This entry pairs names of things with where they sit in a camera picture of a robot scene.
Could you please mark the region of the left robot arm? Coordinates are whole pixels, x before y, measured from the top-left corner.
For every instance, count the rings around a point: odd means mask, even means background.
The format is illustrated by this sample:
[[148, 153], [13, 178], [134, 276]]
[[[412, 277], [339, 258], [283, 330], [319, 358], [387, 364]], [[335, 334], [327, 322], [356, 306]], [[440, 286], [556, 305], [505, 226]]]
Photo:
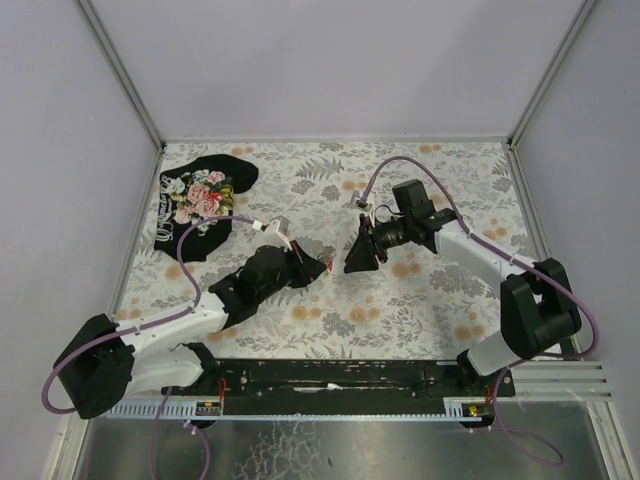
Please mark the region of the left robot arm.
[[251, 318], [280, 290], [306, 288], [326, 269], [296, 242], [289, 248], [263, 245], [194, 303], [148, 320], [90, 318], [53, 365], [71, 400], [68, 410], [92, 419], [127, 396], [194, 385], [206, 370], [198, 337]]

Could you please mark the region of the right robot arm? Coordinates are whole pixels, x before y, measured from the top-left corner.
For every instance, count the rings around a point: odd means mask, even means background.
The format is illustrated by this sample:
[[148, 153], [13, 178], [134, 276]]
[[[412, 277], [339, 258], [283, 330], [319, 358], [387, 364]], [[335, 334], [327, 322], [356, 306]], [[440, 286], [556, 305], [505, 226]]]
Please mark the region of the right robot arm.
[[487, 377], [531, 360], [581, 329], [560, 262], [520, 259], [479, 238], [460, 224], [455, 210], [437, 209], [419, 180], [398, 184], [392, 192], [399, 211], [388, 221], [377, 220], [372, 204], [356, 200], [362, 212], [344, 271], [375, 271], [390, 249], [413, 243], [458, 262], [491, 287], [500, 302], [499, 329], [459, 354], [457, 363], [469, 375]]

